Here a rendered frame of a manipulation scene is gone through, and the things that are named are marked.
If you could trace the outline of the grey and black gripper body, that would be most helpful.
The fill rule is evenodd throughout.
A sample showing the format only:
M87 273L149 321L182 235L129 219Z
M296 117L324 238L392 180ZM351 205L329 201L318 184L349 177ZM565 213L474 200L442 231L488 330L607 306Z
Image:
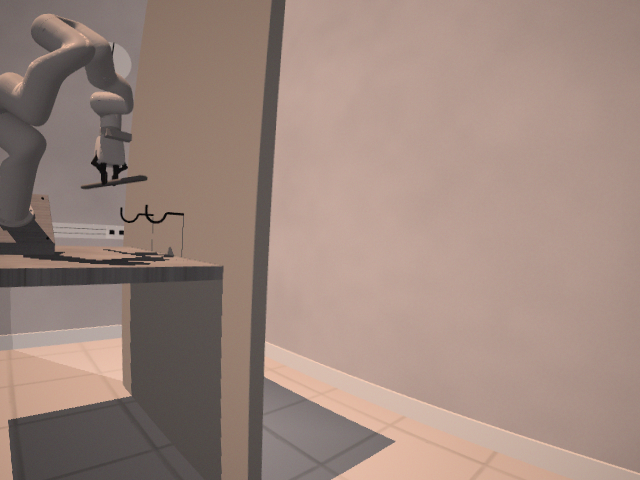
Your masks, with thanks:
M104 138L104 134L100 135L96 139L94 157L97 157L103 163L107 163L106 167L113 168L113 164L121 165L125 164L125 151L124 144L121 141ZM98 164L102 162L97 161Z

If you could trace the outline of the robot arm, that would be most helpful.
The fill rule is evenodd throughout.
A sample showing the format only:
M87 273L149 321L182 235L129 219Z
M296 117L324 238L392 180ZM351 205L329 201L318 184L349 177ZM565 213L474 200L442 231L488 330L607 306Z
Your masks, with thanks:
M121 114L133 110L132 89L115 73L108 41L79 22L53 14L37 17L31 35L52 54L34 60L25 77L11 72L0 75L0 147L9 154L0 166L0 225L7 227L21 227L33 219L30 203L47 146L33 126L47 122L69 75L85 66L89 82L107 91L95 92L90 98L91 108L100 116L99 136L132 141L132 134L121 131Z

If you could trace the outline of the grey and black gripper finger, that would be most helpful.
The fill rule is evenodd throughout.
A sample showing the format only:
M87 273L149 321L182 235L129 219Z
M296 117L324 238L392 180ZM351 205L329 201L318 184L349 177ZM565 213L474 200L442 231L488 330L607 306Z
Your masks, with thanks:
M98 160L98 157L97 157L97 154L96 154L94 159L92 160L91 164L93 166L95 166L100 171L102 185L105 185L107 183L107 172L106 172L107 163L98 164L97 160Z
M113 175L112 175L112 179L118 179L118 174L123 171L126 170L128 167L126 165L126 163L124 165L122 165L121 168L119 168L119 165L113 165Z

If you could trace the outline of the brown wall panel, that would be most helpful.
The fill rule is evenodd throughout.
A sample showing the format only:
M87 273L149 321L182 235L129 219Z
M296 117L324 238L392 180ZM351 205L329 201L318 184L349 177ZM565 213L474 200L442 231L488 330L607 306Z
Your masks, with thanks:
M286 0L148 0L123 247L223 280L122 284L123 386L204 480L261 480Z

